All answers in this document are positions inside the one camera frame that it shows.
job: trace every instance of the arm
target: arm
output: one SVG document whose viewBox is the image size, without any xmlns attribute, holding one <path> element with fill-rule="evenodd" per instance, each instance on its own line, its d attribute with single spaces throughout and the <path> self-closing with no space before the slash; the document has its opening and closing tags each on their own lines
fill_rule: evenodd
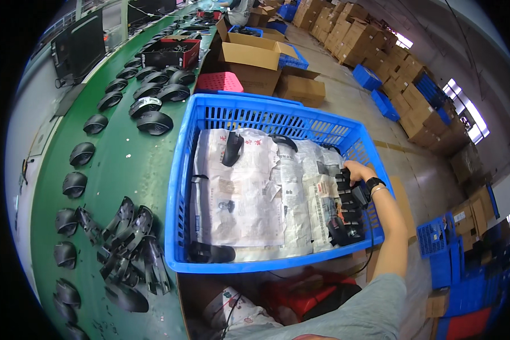
<svg viewBox="0 0 510 340">
<path fill-rule="evenodd" d="M 374 170 L 356 161 L 347 160 L 344 166 L 351 172 L 352 182 L 358 180 L 367 181 L 372 177 L 377 177 Z M 380 184 L 374 187 L 371 195 L 373 194 L 372 200 L 376 206 L 376 212 L 378 213 L 386 239 L 383 241 L 380 249 L 373 279 L 385 273 L 394 273 L 405 277 L 408 260 L 408 232 L 406 223 L 399 206 L 389 190 L 378 190 L 378 188 L 384 188 L 384 186 Z"/>
</svg>

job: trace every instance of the bracelet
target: bracelet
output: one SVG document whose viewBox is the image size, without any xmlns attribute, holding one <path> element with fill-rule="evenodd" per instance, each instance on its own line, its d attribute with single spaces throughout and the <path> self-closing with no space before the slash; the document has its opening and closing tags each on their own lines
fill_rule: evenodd
<svg viewBox="0 0 510 340">
<path fill-rule="evenodd" d="M 376 188 L 376 190 L 374 190 L 371 194 L 370 194 L 370 197 L 372 198 L 372 196 L 374 195 L 374 193 L 380 189 L 387 189 L 387 187 L 379 187 L 379 188 Z"/>
</svg>

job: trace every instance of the black monitor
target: black monitor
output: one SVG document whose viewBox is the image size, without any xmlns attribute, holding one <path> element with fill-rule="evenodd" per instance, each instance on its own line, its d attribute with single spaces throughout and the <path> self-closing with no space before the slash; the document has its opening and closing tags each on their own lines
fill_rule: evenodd
<svg viewBox="0 0 510 340">
<path fill-rule="evenodd" d="M 106 54 L 102 10 L 68 26 L 51 41 L 51 55 L 61 81 L 79 84 Z"/>
</svg>

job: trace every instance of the green workbench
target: green workbench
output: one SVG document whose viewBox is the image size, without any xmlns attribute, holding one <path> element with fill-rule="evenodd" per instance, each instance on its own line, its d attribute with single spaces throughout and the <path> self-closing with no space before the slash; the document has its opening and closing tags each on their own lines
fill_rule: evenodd
<svg viewBox="0 0 510 340">
<path fill-rule="evenodd" d="M 197 7 L 210 8 L 211 4 L 211 1 L 204 0 L 187 6 L 177 14 L 185 15 Z M 96 135 L 87 135 L 82 128 L 90 116 L 99 113 L 96 106 L 105 94 L 104 88 L 115 79 L 123 65 L 152 36 L 175 19 L 177 17 L 161 19 L 155 26 L 132 38 L 100 67 L 60 122 L 43 159 L 32 207 L 31 255 L 41 305 L 65 338 L 66 322 L 53 305 L 55 281 L 61 277 L 78 289 L 82 305 L 75 310 L 79 319 L 77 325 L 93 340 L 187 338 L 174 271 L 166 267 L 170 293 L 154 296 L 146 289 L 140 289 L 149 301 L 149 312 L 127 312 L 105 297 L 105 284 L 99 273 L 102 264 L 96 260 L 98 246 L 91 246 L 80 226 L 70 238 L 57 234 L 54 226 L 58 210 L 82 206 L 91 213 L 93 220 L 105 227 L 114 217 L 123 197 L 129 196 L 136 206 L 145 205 L 153 211 L 153 228 L 157 228 L 163 243 L 170 167 L 187 101 L 163 104 L 160 111 L 173 119 L 174 129 L 171 132 L 161 136 L 143 134 L 128 115 L 134 102 L 132 95 L 140 86 L 136 78 L 131 78 L 122 91 L 121 102 L 102 112 L 109 119 L 108 126 Z M 211 35 L 203 37 L 201 50 L 209 47 L 214 35 L 215 27 L 212 27 Z M 74 168 L 69 165 L 69 155 L 74 146 L 84 141 L 96 146 L 95 155 L 88 164 Z M 88 177 L 85 193 L 77 199 L 69 199 L 62 194 L 62 181 L 72 171 Z M 79 252 L 73 270 L 56 266 L 53 247 L 61 241 L 74 243 Z"/>
</svg>

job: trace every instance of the white label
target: white label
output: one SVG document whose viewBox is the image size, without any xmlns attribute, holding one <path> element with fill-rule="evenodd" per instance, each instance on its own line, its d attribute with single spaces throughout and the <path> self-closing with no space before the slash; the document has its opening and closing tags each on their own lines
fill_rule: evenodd
<svg viewBox="0 0 510 340">
<path fill-rule="evenodd" d="M 454 222 L 457 223 L 466 217 L 467 216 L 464 214 L 464 211 L 462 211 L 461 213 L 454 216 Z"/>
</svg>

